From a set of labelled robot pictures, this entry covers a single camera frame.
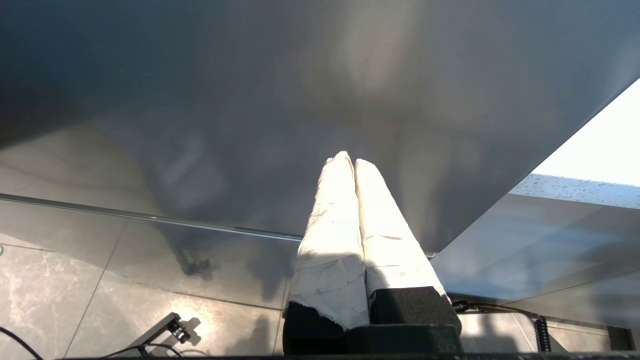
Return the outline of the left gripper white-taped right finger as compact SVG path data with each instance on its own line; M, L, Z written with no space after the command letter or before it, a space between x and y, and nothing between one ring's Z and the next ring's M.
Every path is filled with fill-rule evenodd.
M450 297L378 168L358 159L355 180L371 323L461 328Z

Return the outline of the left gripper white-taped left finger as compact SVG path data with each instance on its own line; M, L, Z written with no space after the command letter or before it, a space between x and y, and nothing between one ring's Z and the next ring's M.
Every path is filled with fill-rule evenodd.
M322 167L282 317L287 356L341 354L346 333L370 325L355 170L346 151Z

